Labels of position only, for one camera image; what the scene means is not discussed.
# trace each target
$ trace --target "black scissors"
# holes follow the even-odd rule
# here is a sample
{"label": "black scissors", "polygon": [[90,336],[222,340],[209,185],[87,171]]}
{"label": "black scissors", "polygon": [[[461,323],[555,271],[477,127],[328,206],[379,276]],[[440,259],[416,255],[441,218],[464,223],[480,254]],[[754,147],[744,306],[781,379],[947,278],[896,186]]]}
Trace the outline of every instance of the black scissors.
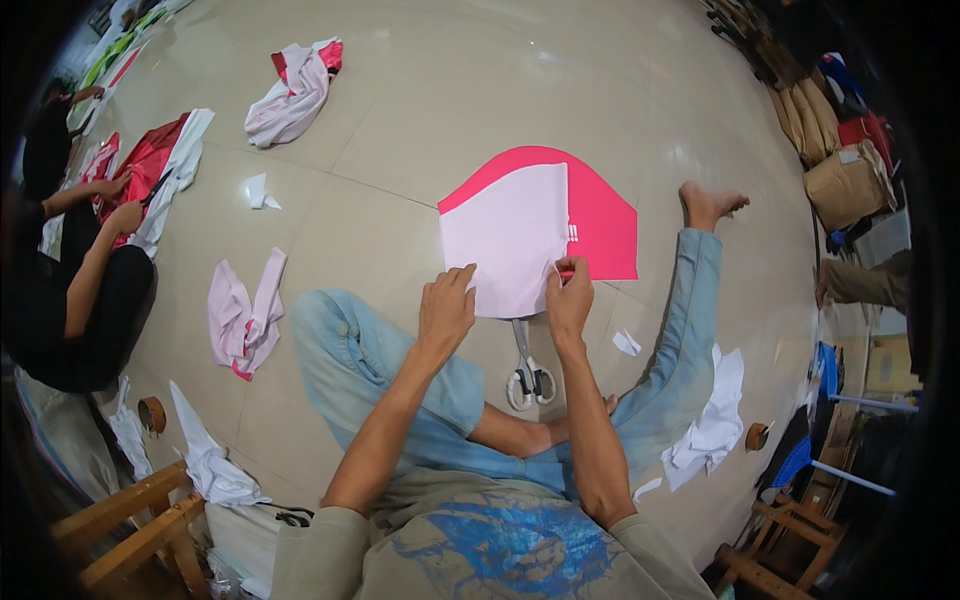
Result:
{"label": "black scissors", "polygon": [[160,188],[163,187],[163,183],[167,181],[167,178],[170,177],[170,174],[173,172],[174,170],[170,169],[169,171],[164,173],[163,177],[160,178],[160,181],[158,181],[154,186],[154,189],[150,190],[150,193],[147,194],[147,197],[140,201],[140,203],[143,204],[144,208],[150,206],[150,202],[154,199],[154,196],[156,196],[156,192],[158,192]]}

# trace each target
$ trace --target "wooden stool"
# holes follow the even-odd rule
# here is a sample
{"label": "wooden stool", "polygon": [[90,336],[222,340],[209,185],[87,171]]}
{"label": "wooden stool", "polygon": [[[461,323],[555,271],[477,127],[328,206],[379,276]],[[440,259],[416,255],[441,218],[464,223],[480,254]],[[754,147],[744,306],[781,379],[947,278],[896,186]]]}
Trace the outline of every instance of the wooden stool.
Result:
{"label": "wooden stool", "polygon": [[[105,591],[111,582],[158,553],[171,572],[183,577],[194,598],[209,598],[193,551],[193,539],[186,528],[204,511],[204,499],[192,492],[170,506],[170,492],[189,483],[186,463],[179,461],[54,524],[50,533],[64,556],[78,567],[88,564],[80,573],[80,583],[91,592]],[[90,564],[89,545],[145,508],[150,509],[154,519]]]}
{"label": "wooden stool", "polygon": [[[766,516],[766,520],[756,534],[754,543],[746,552],[737,553],[729,544],[721,544],[717,550],[717,559],[729,569],[713,589],[715,596],[719,597],[727,586],[738,578],[743,578],[774,598],[811,599],[806,592],[813,587],[817,577],[827,567],[840,539],[843,538],[843,532],[836,523],[817,515],[806,506],[797,504],[786,494],[778,493],[775,503],[778,506],[754,502],[754,511]],[[772,535],[768,536],[774,523],[777,524],[777,528]],[[754,560],[757,553],[769,554],[787,529],[820,546],[816,556],[795,585],[787,583]]]}

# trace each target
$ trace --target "floor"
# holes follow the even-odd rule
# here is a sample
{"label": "floor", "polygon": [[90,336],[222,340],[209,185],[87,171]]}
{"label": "floor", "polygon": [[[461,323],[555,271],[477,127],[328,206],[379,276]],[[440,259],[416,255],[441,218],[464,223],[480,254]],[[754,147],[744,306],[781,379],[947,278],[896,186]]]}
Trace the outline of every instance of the floor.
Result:
{"label": "floor", "polygon": [[[155,468],[185,450],[174,380],[229,456],[277,501],[316,505],[342,451],[300,384],[289,319],[251,383],[213,364],[205,300],[227,258],[255,289],[271,247],[289,254],[289,306],[319,286],[352,290],[416,333],[422,284],[443,267],[437,201],[495,154],[525,144],[576,155],[637,209],[637,281],[598,283],[585,338],[604,394],[623,393],[656,345],[670,289],[677,188],[736,187],[750,206],[723,220],[717,342],[747,369],[740,416],[776,420],[771,443],[742,447],[710,478],[642,498],[679,530],[698,567],[747,517],[804,380],[812,336],[814,238],[802,168],[763,85],[709,29],[695,0],[196,0],[149,46],[86,143],[114,131],[126,152],[144,131],[192,108],[216,113],[196,182],[179,194],[156,256],[156,303],[125,373],[132,401],[157,396],[170,423],[148,441]],[[270,54],[339,36],[344,68],[310,129],[267,151],[243,121],[276,80]],[[82,148],[78,156],[84,155]],[[282,210],[250,210],[240,181],[267,173]],[[611,342],[626,328],[643,346]],[[533,352],[559,372],[545,323]],[[480,320],[459,355],[483,366],[487,401],[509,410],[516,365],[509,323]],[[546,419],[564,411],[558,399]],[[642,484],[661,475],[650,468]]]}

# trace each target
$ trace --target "white-handled scissors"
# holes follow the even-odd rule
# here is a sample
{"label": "white-handled scissors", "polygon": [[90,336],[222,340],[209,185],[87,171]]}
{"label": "white-handled scissors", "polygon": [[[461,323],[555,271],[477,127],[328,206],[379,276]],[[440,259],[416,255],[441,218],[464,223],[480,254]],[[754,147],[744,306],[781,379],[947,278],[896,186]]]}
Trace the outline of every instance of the white-handled scissors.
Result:
{"label": "white-handled scissors", "polygon": [[[510,378],[507,379],[507,401],[510,406],[517,411],[525,411],[537,404],[550,403],[557,393],[557,380],[553,378],[553,373],[549,369],[534,360],[530,355],[530,346],[527,344],[527,332],[524,329],[524,322],[520,319],[512,319],[514,323],[514,335],[516,336],[516,346],[520,350],[520,363],[516,366]],[[548,390],[544,392],[543,379],[549,381]],[[523,400],[516,397],[516,384],[519,382],[522,391]]]}

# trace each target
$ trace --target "foot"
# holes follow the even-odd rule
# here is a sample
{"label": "foot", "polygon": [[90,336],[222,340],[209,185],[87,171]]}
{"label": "foot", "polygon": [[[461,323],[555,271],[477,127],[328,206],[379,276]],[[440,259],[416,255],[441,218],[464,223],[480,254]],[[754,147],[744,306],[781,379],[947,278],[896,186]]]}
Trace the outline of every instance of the foot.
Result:
{"label": "foot", "polygon": [[816,285],[813,288],[813,296],[817,300],[817,310],[822,310],[824,300],[827,299],[827,269],[830,261],[825,258],[820,261],[820,274],[817,276]]}
{"label": "foot", "polygon": [[736,190],[710,192],[696,181],[688,181],[680,188],[680,197],[686,206],[687,226],[713,233],[720,217],[750,203],[750,199]]}
{"label": "foot", "polygon": [[[607,409],[607,415],[613,414],[619,401],[620,398],[614,394],[603,401],[604,407]],[[527,438],[528,443],[524,445],[521,452],[516,454],[517,458],[528,458],[570,439],[568,417],[560,417],[546,423],[530,423],[530,429],[530,435]]]}

